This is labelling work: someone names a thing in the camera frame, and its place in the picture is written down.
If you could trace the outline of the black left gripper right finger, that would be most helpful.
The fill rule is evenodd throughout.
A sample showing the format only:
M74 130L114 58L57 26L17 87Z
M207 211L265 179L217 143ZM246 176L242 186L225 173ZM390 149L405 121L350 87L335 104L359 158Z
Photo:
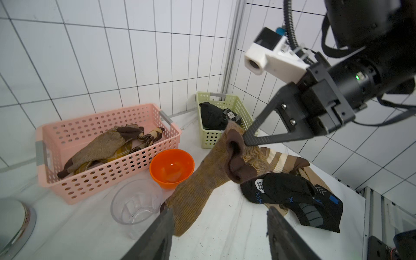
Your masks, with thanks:
M320 260L274 207L267 212L267 228L273 260Z

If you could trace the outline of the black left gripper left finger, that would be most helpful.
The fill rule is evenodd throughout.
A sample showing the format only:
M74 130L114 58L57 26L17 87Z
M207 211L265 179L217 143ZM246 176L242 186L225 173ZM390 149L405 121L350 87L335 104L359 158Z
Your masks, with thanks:
M168 260L173 233L173 211L165 209L122 257L122 260Z

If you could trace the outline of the brown tan knit sock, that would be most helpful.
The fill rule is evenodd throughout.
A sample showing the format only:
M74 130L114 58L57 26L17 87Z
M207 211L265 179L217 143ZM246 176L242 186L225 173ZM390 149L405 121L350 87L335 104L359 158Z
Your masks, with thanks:
M138 125L116 126L108 130L72 156L65 164L64 169L57 174L58 178L66 178L84 163L113 156L122 145L137 139L140 134L144 134L144 128Z
M201 214L214 189L232 181L245 183L271 171L258 146L246 146L245 130L229 122L198 169L180 183L161 209L173 211L174 235L180 237Z

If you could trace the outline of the brown argyle sock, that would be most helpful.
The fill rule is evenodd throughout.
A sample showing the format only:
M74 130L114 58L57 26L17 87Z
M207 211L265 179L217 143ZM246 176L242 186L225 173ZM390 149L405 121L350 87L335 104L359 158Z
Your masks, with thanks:
M164 131L165 129L163 127L158 127L147 134L140 134L138 136L140 144L136 147L133 147L131 149L131 153L137 152L139 150L153 145L155 142L159 141L162 138Z

